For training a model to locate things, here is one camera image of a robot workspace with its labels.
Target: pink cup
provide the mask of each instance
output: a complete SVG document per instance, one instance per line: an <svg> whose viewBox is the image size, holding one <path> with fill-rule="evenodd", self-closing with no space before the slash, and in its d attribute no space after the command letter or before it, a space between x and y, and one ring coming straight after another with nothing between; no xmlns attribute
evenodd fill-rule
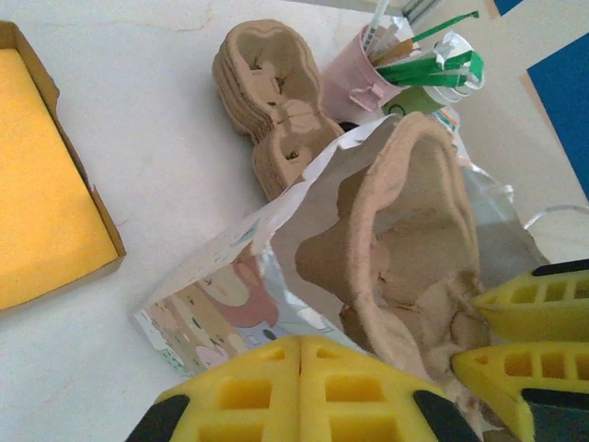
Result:
<svg viewBox="0 0 589 442"><path fill-rule="evenodd" d="M336 122L361 122L380 109L402 87L393 86L370 64L362 49L366 27L321 74L323 111Z"/></svg>

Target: paper bag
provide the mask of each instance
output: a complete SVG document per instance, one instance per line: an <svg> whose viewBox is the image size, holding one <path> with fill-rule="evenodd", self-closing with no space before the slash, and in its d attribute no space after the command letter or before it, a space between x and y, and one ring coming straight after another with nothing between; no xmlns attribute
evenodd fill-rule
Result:
<svg viewBox="0 0 589 442"><path fill-rule="evenodd" d="M337 224L341 184L372 166L383 148L365 140L381 124L386 126L381 132L392 133L395 119L359 126L332 142L306 168L301 182L210 241L167 278L134 313L155 349L189 376L286 334L323 334L358 351L374 350L361 342L361 333L348 330L358 343L343 333L339 294L304 280L295 257L301 244ZM509 189L467 159L460 162L475 242L478 237L479 290L546 263L517 220ZM385 216L377 229L402 221ZM342 279L332 283L331 292L347 289ZM420 360L419 350L405 350L406 356L387 362L430 378L419 364L408 363Z"/></svg>

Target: cardboard box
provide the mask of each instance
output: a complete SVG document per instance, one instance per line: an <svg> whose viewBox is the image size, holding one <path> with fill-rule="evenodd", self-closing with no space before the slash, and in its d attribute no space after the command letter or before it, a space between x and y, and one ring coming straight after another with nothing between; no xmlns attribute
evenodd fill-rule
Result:
<svg viewBox="0 0 589 442"><path fill-rule="evenodd" d="M121 235L119 234L117 228L112 221L112 218L109 215L104 203L100 199L100 195L98 194L96 188L90 186L88 181L86 171L84 170L84 166L80 161L80 157L75 152L72 143L70 142L69 138L65 134L64 128L59 123L59 119L57 118L57 99L59 97L59 89L53 83L52 78L45 70L42 62L40 61L37 54L33 51L27 39L22 34L22 32L18 29L18 26L15 23L8 22L8 21L0 21L0 49L16 49L20 54L22 60L25 63L25 66L29 70L30 76L37 86L37 89L40 92L40 95L47 107L47 110L52 116L53 123L57 127L60 136L62 137L64 144L69 152L70 157L74 161L75 167L82 177L92 200L94 201L95 206L98 209L100 214L100 218L104 226L109 233L110 240L114 245L115 250L117 251L118 258L115 261L109 262L108 264L102 266L101 268L97 269L95 272L88 273L86 276L83 276L67 285L59 287L55 290L52 290L51 293L56 293L62 291L62 289L67 288L71 289L77 287L82 284L86 284L88 282L94 281L99 279L106 274L112 273L116 271L121 266L122 258L126 255L125 248L122 244Z"/></svg>

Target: yellow foam piece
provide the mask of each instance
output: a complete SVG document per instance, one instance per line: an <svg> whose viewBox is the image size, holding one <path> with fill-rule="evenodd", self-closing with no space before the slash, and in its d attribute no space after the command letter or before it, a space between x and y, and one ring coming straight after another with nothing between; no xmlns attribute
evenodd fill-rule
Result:
<svg viewBox="0 0 589 442"><path fill-rule="evenodd" d="M118 255L18 52L0 50L0 309Z"/></svg>
<svg viewBox="0 0 589 442"><path fill-rule="evenodd" d="M472 304L510 341L589 341L589 270L524 273Z"/></svg>
<svg viewBox="0 0 589 442"><path fill-rule="evenodd" d="M452 358L456 377L487 402L524 442L534 441L534 416L522 389L589 394L587 343L512 343Z"/></svg>
<svg viewBox="0 0 589 442"><path fill-rule="evenodd" d="M429 442L434 385L319 336L266 344L161 394L190 402L170 442Z"/></svg>

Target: white surface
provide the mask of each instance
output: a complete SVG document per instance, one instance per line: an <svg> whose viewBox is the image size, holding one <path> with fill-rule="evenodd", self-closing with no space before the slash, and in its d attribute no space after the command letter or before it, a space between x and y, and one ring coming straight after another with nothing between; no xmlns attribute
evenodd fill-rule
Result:
<svg viewBox="0 0 589 442"><path fill-rule="evenodd" d="M376 9L378 0L289 0L292 2L309 3L311 5L322 5L338 7L341 9L352 9L354 11L364 11L373 13ZM409 0L389 0L387 13L399 15L403 6L405 6Z"/></svg>
<svg viewBox="0 0 589 442"><path fill-rule="evenodd" d="M480 12L480 18L453 27L485 61L484 88L454 105L468 152L499 182L514 186L515 209L523 222L554 204L587 205L558 137L521 78L529 67L589 32L589 4L525 0L503 17L490 19L489 3L446 1L421 24L428 29L458 14Z"/></svg>
<svg viewBox="0 0 589 442"><path fill-rule="evenodd" d="M181 381L127 315L265 203L211 65L233 26L266 17L323 65L367 16L279 0L0 0L61 89L61 121L128 251L108 278L0 312L0 440L122 441Z"/></svg>

